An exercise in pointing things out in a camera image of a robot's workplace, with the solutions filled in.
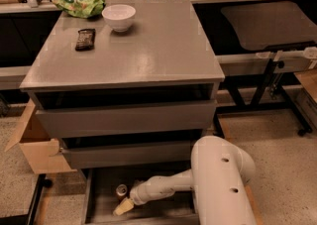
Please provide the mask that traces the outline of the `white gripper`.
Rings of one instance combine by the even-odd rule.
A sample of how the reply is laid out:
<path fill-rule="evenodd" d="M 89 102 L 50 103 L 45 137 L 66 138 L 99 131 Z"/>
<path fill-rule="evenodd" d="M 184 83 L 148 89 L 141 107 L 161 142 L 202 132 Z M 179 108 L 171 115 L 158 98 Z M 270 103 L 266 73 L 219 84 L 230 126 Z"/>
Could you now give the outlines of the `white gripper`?
<path fill-rule="evenodd" d="M 130 190 L 130 198 L 124 198 L 115 208 L 113 214 L 121 216 L 134 208 L 135 205 L 144 205 L 149 201 L 171 197 L 175 190 L 167 184 L 166 176 L 153 176 L 146 181 L 136 180 Z"/>

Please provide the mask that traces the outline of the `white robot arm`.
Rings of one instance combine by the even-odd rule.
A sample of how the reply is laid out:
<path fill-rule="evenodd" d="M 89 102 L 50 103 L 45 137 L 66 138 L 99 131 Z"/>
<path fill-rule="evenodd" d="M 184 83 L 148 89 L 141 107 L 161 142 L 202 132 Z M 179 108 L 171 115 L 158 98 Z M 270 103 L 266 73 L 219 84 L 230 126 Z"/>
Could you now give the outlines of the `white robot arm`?
<path fill-rule="evenodd" d="M 200 225 L 257 225 L 245 191 L 255 173 L 255 162 L 247 152 L 220 137 L 205 136 L 192 148 L 190 169 L 135 184 L 113 214 L 120 216 L 178 191 L 192 191 Z"/>

